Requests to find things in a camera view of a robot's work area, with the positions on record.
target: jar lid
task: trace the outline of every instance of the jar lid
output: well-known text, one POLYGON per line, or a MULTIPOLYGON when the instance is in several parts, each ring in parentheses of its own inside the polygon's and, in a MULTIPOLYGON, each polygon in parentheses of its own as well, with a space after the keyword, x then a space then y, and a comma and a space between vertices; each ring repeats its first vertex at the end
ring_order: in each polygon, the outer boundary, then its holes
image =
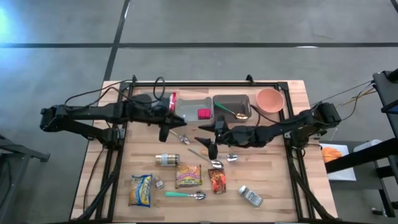
POLYGON ((239 194, 243 194, 243 192, 246 190, 246 186, 244 185, 244 186, 242 186, 240 189, 239 189, 239 194))

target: spice jar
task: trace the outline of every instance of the spice jar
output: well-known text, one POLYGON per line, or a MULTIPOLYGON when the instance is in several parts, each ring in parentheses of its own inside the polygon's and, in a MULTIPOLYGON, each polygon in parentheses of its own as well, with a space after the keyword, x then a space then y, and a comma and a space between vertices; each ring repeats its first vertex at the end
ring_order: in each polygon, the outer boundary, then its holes
POLYGON ((164 188, 163 181, 159 177, 155 177, 155 185, 158 189, 164 188))
POLYGON ((255 207, 260 207, 262 198, 260 198, 258 194, 254 193, 254 191, 248 189, 245 185, 239 189, 239 194, 255 207))
POLYGON ((177 166, 180 164, 179 154, 161 154, 155 156, 158 166, 177 166))

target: wooden table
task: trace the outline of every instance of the wooden table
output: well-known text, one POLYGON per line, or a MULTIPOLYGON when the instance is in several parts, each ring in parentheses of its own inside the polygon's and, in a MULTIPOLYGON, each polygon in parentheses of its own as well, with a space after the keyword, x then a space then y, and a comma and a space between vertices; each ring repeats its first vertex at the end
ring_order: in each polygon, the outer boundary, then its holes
MULTIPOLYGON (((104 82, 103 86, 112 83, 114 82, 104 82)), ((294 113, 297 114, 302 110, 309 109, 310 105, 304 82, 299 80, 288 81, 288 83, 294 113)), ((200 99, 220 94, 246 94, 249 96, 250 102, 255 105, 256 93, 263 88, 264 87, 168 87, 167 91, 176 91, 179 98, 186 100, 200 99)), ((152 87, 140 87, 134 90, 133 95, 151 91, 152 87)), ((99 102, 99 106, 115 102, 117 96, 115 91, 109 91, 99 102)), ((286 108, 284 111, 286 117, 288 117, 286 108)), ((272 114, 269 117, 276 120, 279 119, 277 114, 272 114)), ((253 111, 251 118, 245 125, 255 125, 257 118, 256 112, 253 111)), ((261 119, 260 125, 269 126, 271 124, 272 123, 264 118, 261 119)), ((107 127, 104 121, 95 121, 94 126, 99 128, 107 127)), ((215 195, 211 191, 210 179, 207 171, 211 168, 211 164, 187 150, 188 147, 198 152, 203 150, 204 147, 196 142, 194 137, 199 136, 213 139, 213 133, 200 130, 195 126, 186 126, 174 130, 179 134, 186 134, 192 143, 189 146, 184 145, 172 134, 169 135, 166 143, 162 143, 158 141, 159 127, 147 126, 142 123, 128 124, 114 208, 114 222, 297 221, 282 136, 274 138, 272 142, 263 148, 241 149, 238 147, 229 148, 224 145, 218 146, 220 154, 233 152, 237 153, 240 158, 236 163, 229 164, 224 161, 227 192, 225 194, 215 195), (175 190, 175 168, 157 167, 155 165, 155 155, 162 153, 180 154, 182 164, 201 164, 202 186, 175 190), (162 190, 158 190, 155 187, 152 188, 151 208, 138 206, 128 207, 131 176, 151 173, 153 175, 158 175, 165 182, 165 188, 162 190), (264 202, 259 208, 251 206, 238 194, 238 189, 242 185, 246 185, 264 199, 264 202), (192 198, 164 197, 165 191, 192 193, 196 190, 204 191, 207 194, 207 198, 202 201, 195 201, 192 198)), ((102 146, 98 141, 92 141, 88 145, 71 218, 76 218, 83 212, 83 196, 87 181, 101 149, 102 146)), ((90 204, 100 189, 105 161, 104 155, 105 153, 103 153, 98 163, 88 189, 87 205, 90 204)), ((304 161, 312 192, 327 211, 337 217, 335 203, 333 201, 319 147, 307 147, 304 161)), ((106 215, 106 211, 108 211, 109 195, 110 190, 105 198, 104 216, 106 215)), ((300 193, 300 198, 304 213, 306 214, 305 200, 302 192, 300 193)))

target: gold spoon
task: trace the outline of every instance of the gold spoon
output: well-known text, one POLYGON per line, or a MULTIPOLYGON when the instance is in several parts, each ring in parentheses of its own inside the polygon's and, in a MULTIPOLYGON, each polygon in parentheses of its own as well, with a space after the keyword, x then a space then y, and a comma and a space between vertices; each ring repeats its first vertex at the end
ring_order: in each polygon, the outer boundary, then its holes
POLYGON ((218 106, 221 109, 224 109, 228 112, 230 112, 231 114, 235 115, 236 119, 248 119, 248 117, 245 114, 242 113, 234 113, 233 111, 227 109, 225 106, 223 106, 221 103, 214 101, 214 105, 218 106))

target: teal handle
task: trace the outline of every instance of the teal handle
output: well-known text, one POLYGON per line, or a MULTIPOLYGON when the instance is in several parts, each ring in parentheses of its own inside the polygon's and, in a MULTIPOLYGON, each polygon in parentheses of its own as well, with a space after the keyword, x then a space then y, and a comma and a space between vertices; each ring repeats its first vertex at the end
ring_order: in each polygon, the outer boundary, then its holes
POLYGON ((217 101, 214 101, 214 105, 216 105, 216 106, 218 106, 219 108, 224 109, 224 110, 226 110, 226 111, 228 111, 228 112, 230 112, 230 113, 232 113, 232 114, 235 114, 233 111, 227 109, 225 106, 223 106, 221 103, 219 103, 219 102, 217 102, 217 101))
POLYGON ((166 197, 189 197, 189 194, 180 192, 165 192, 164 195, 166 197))

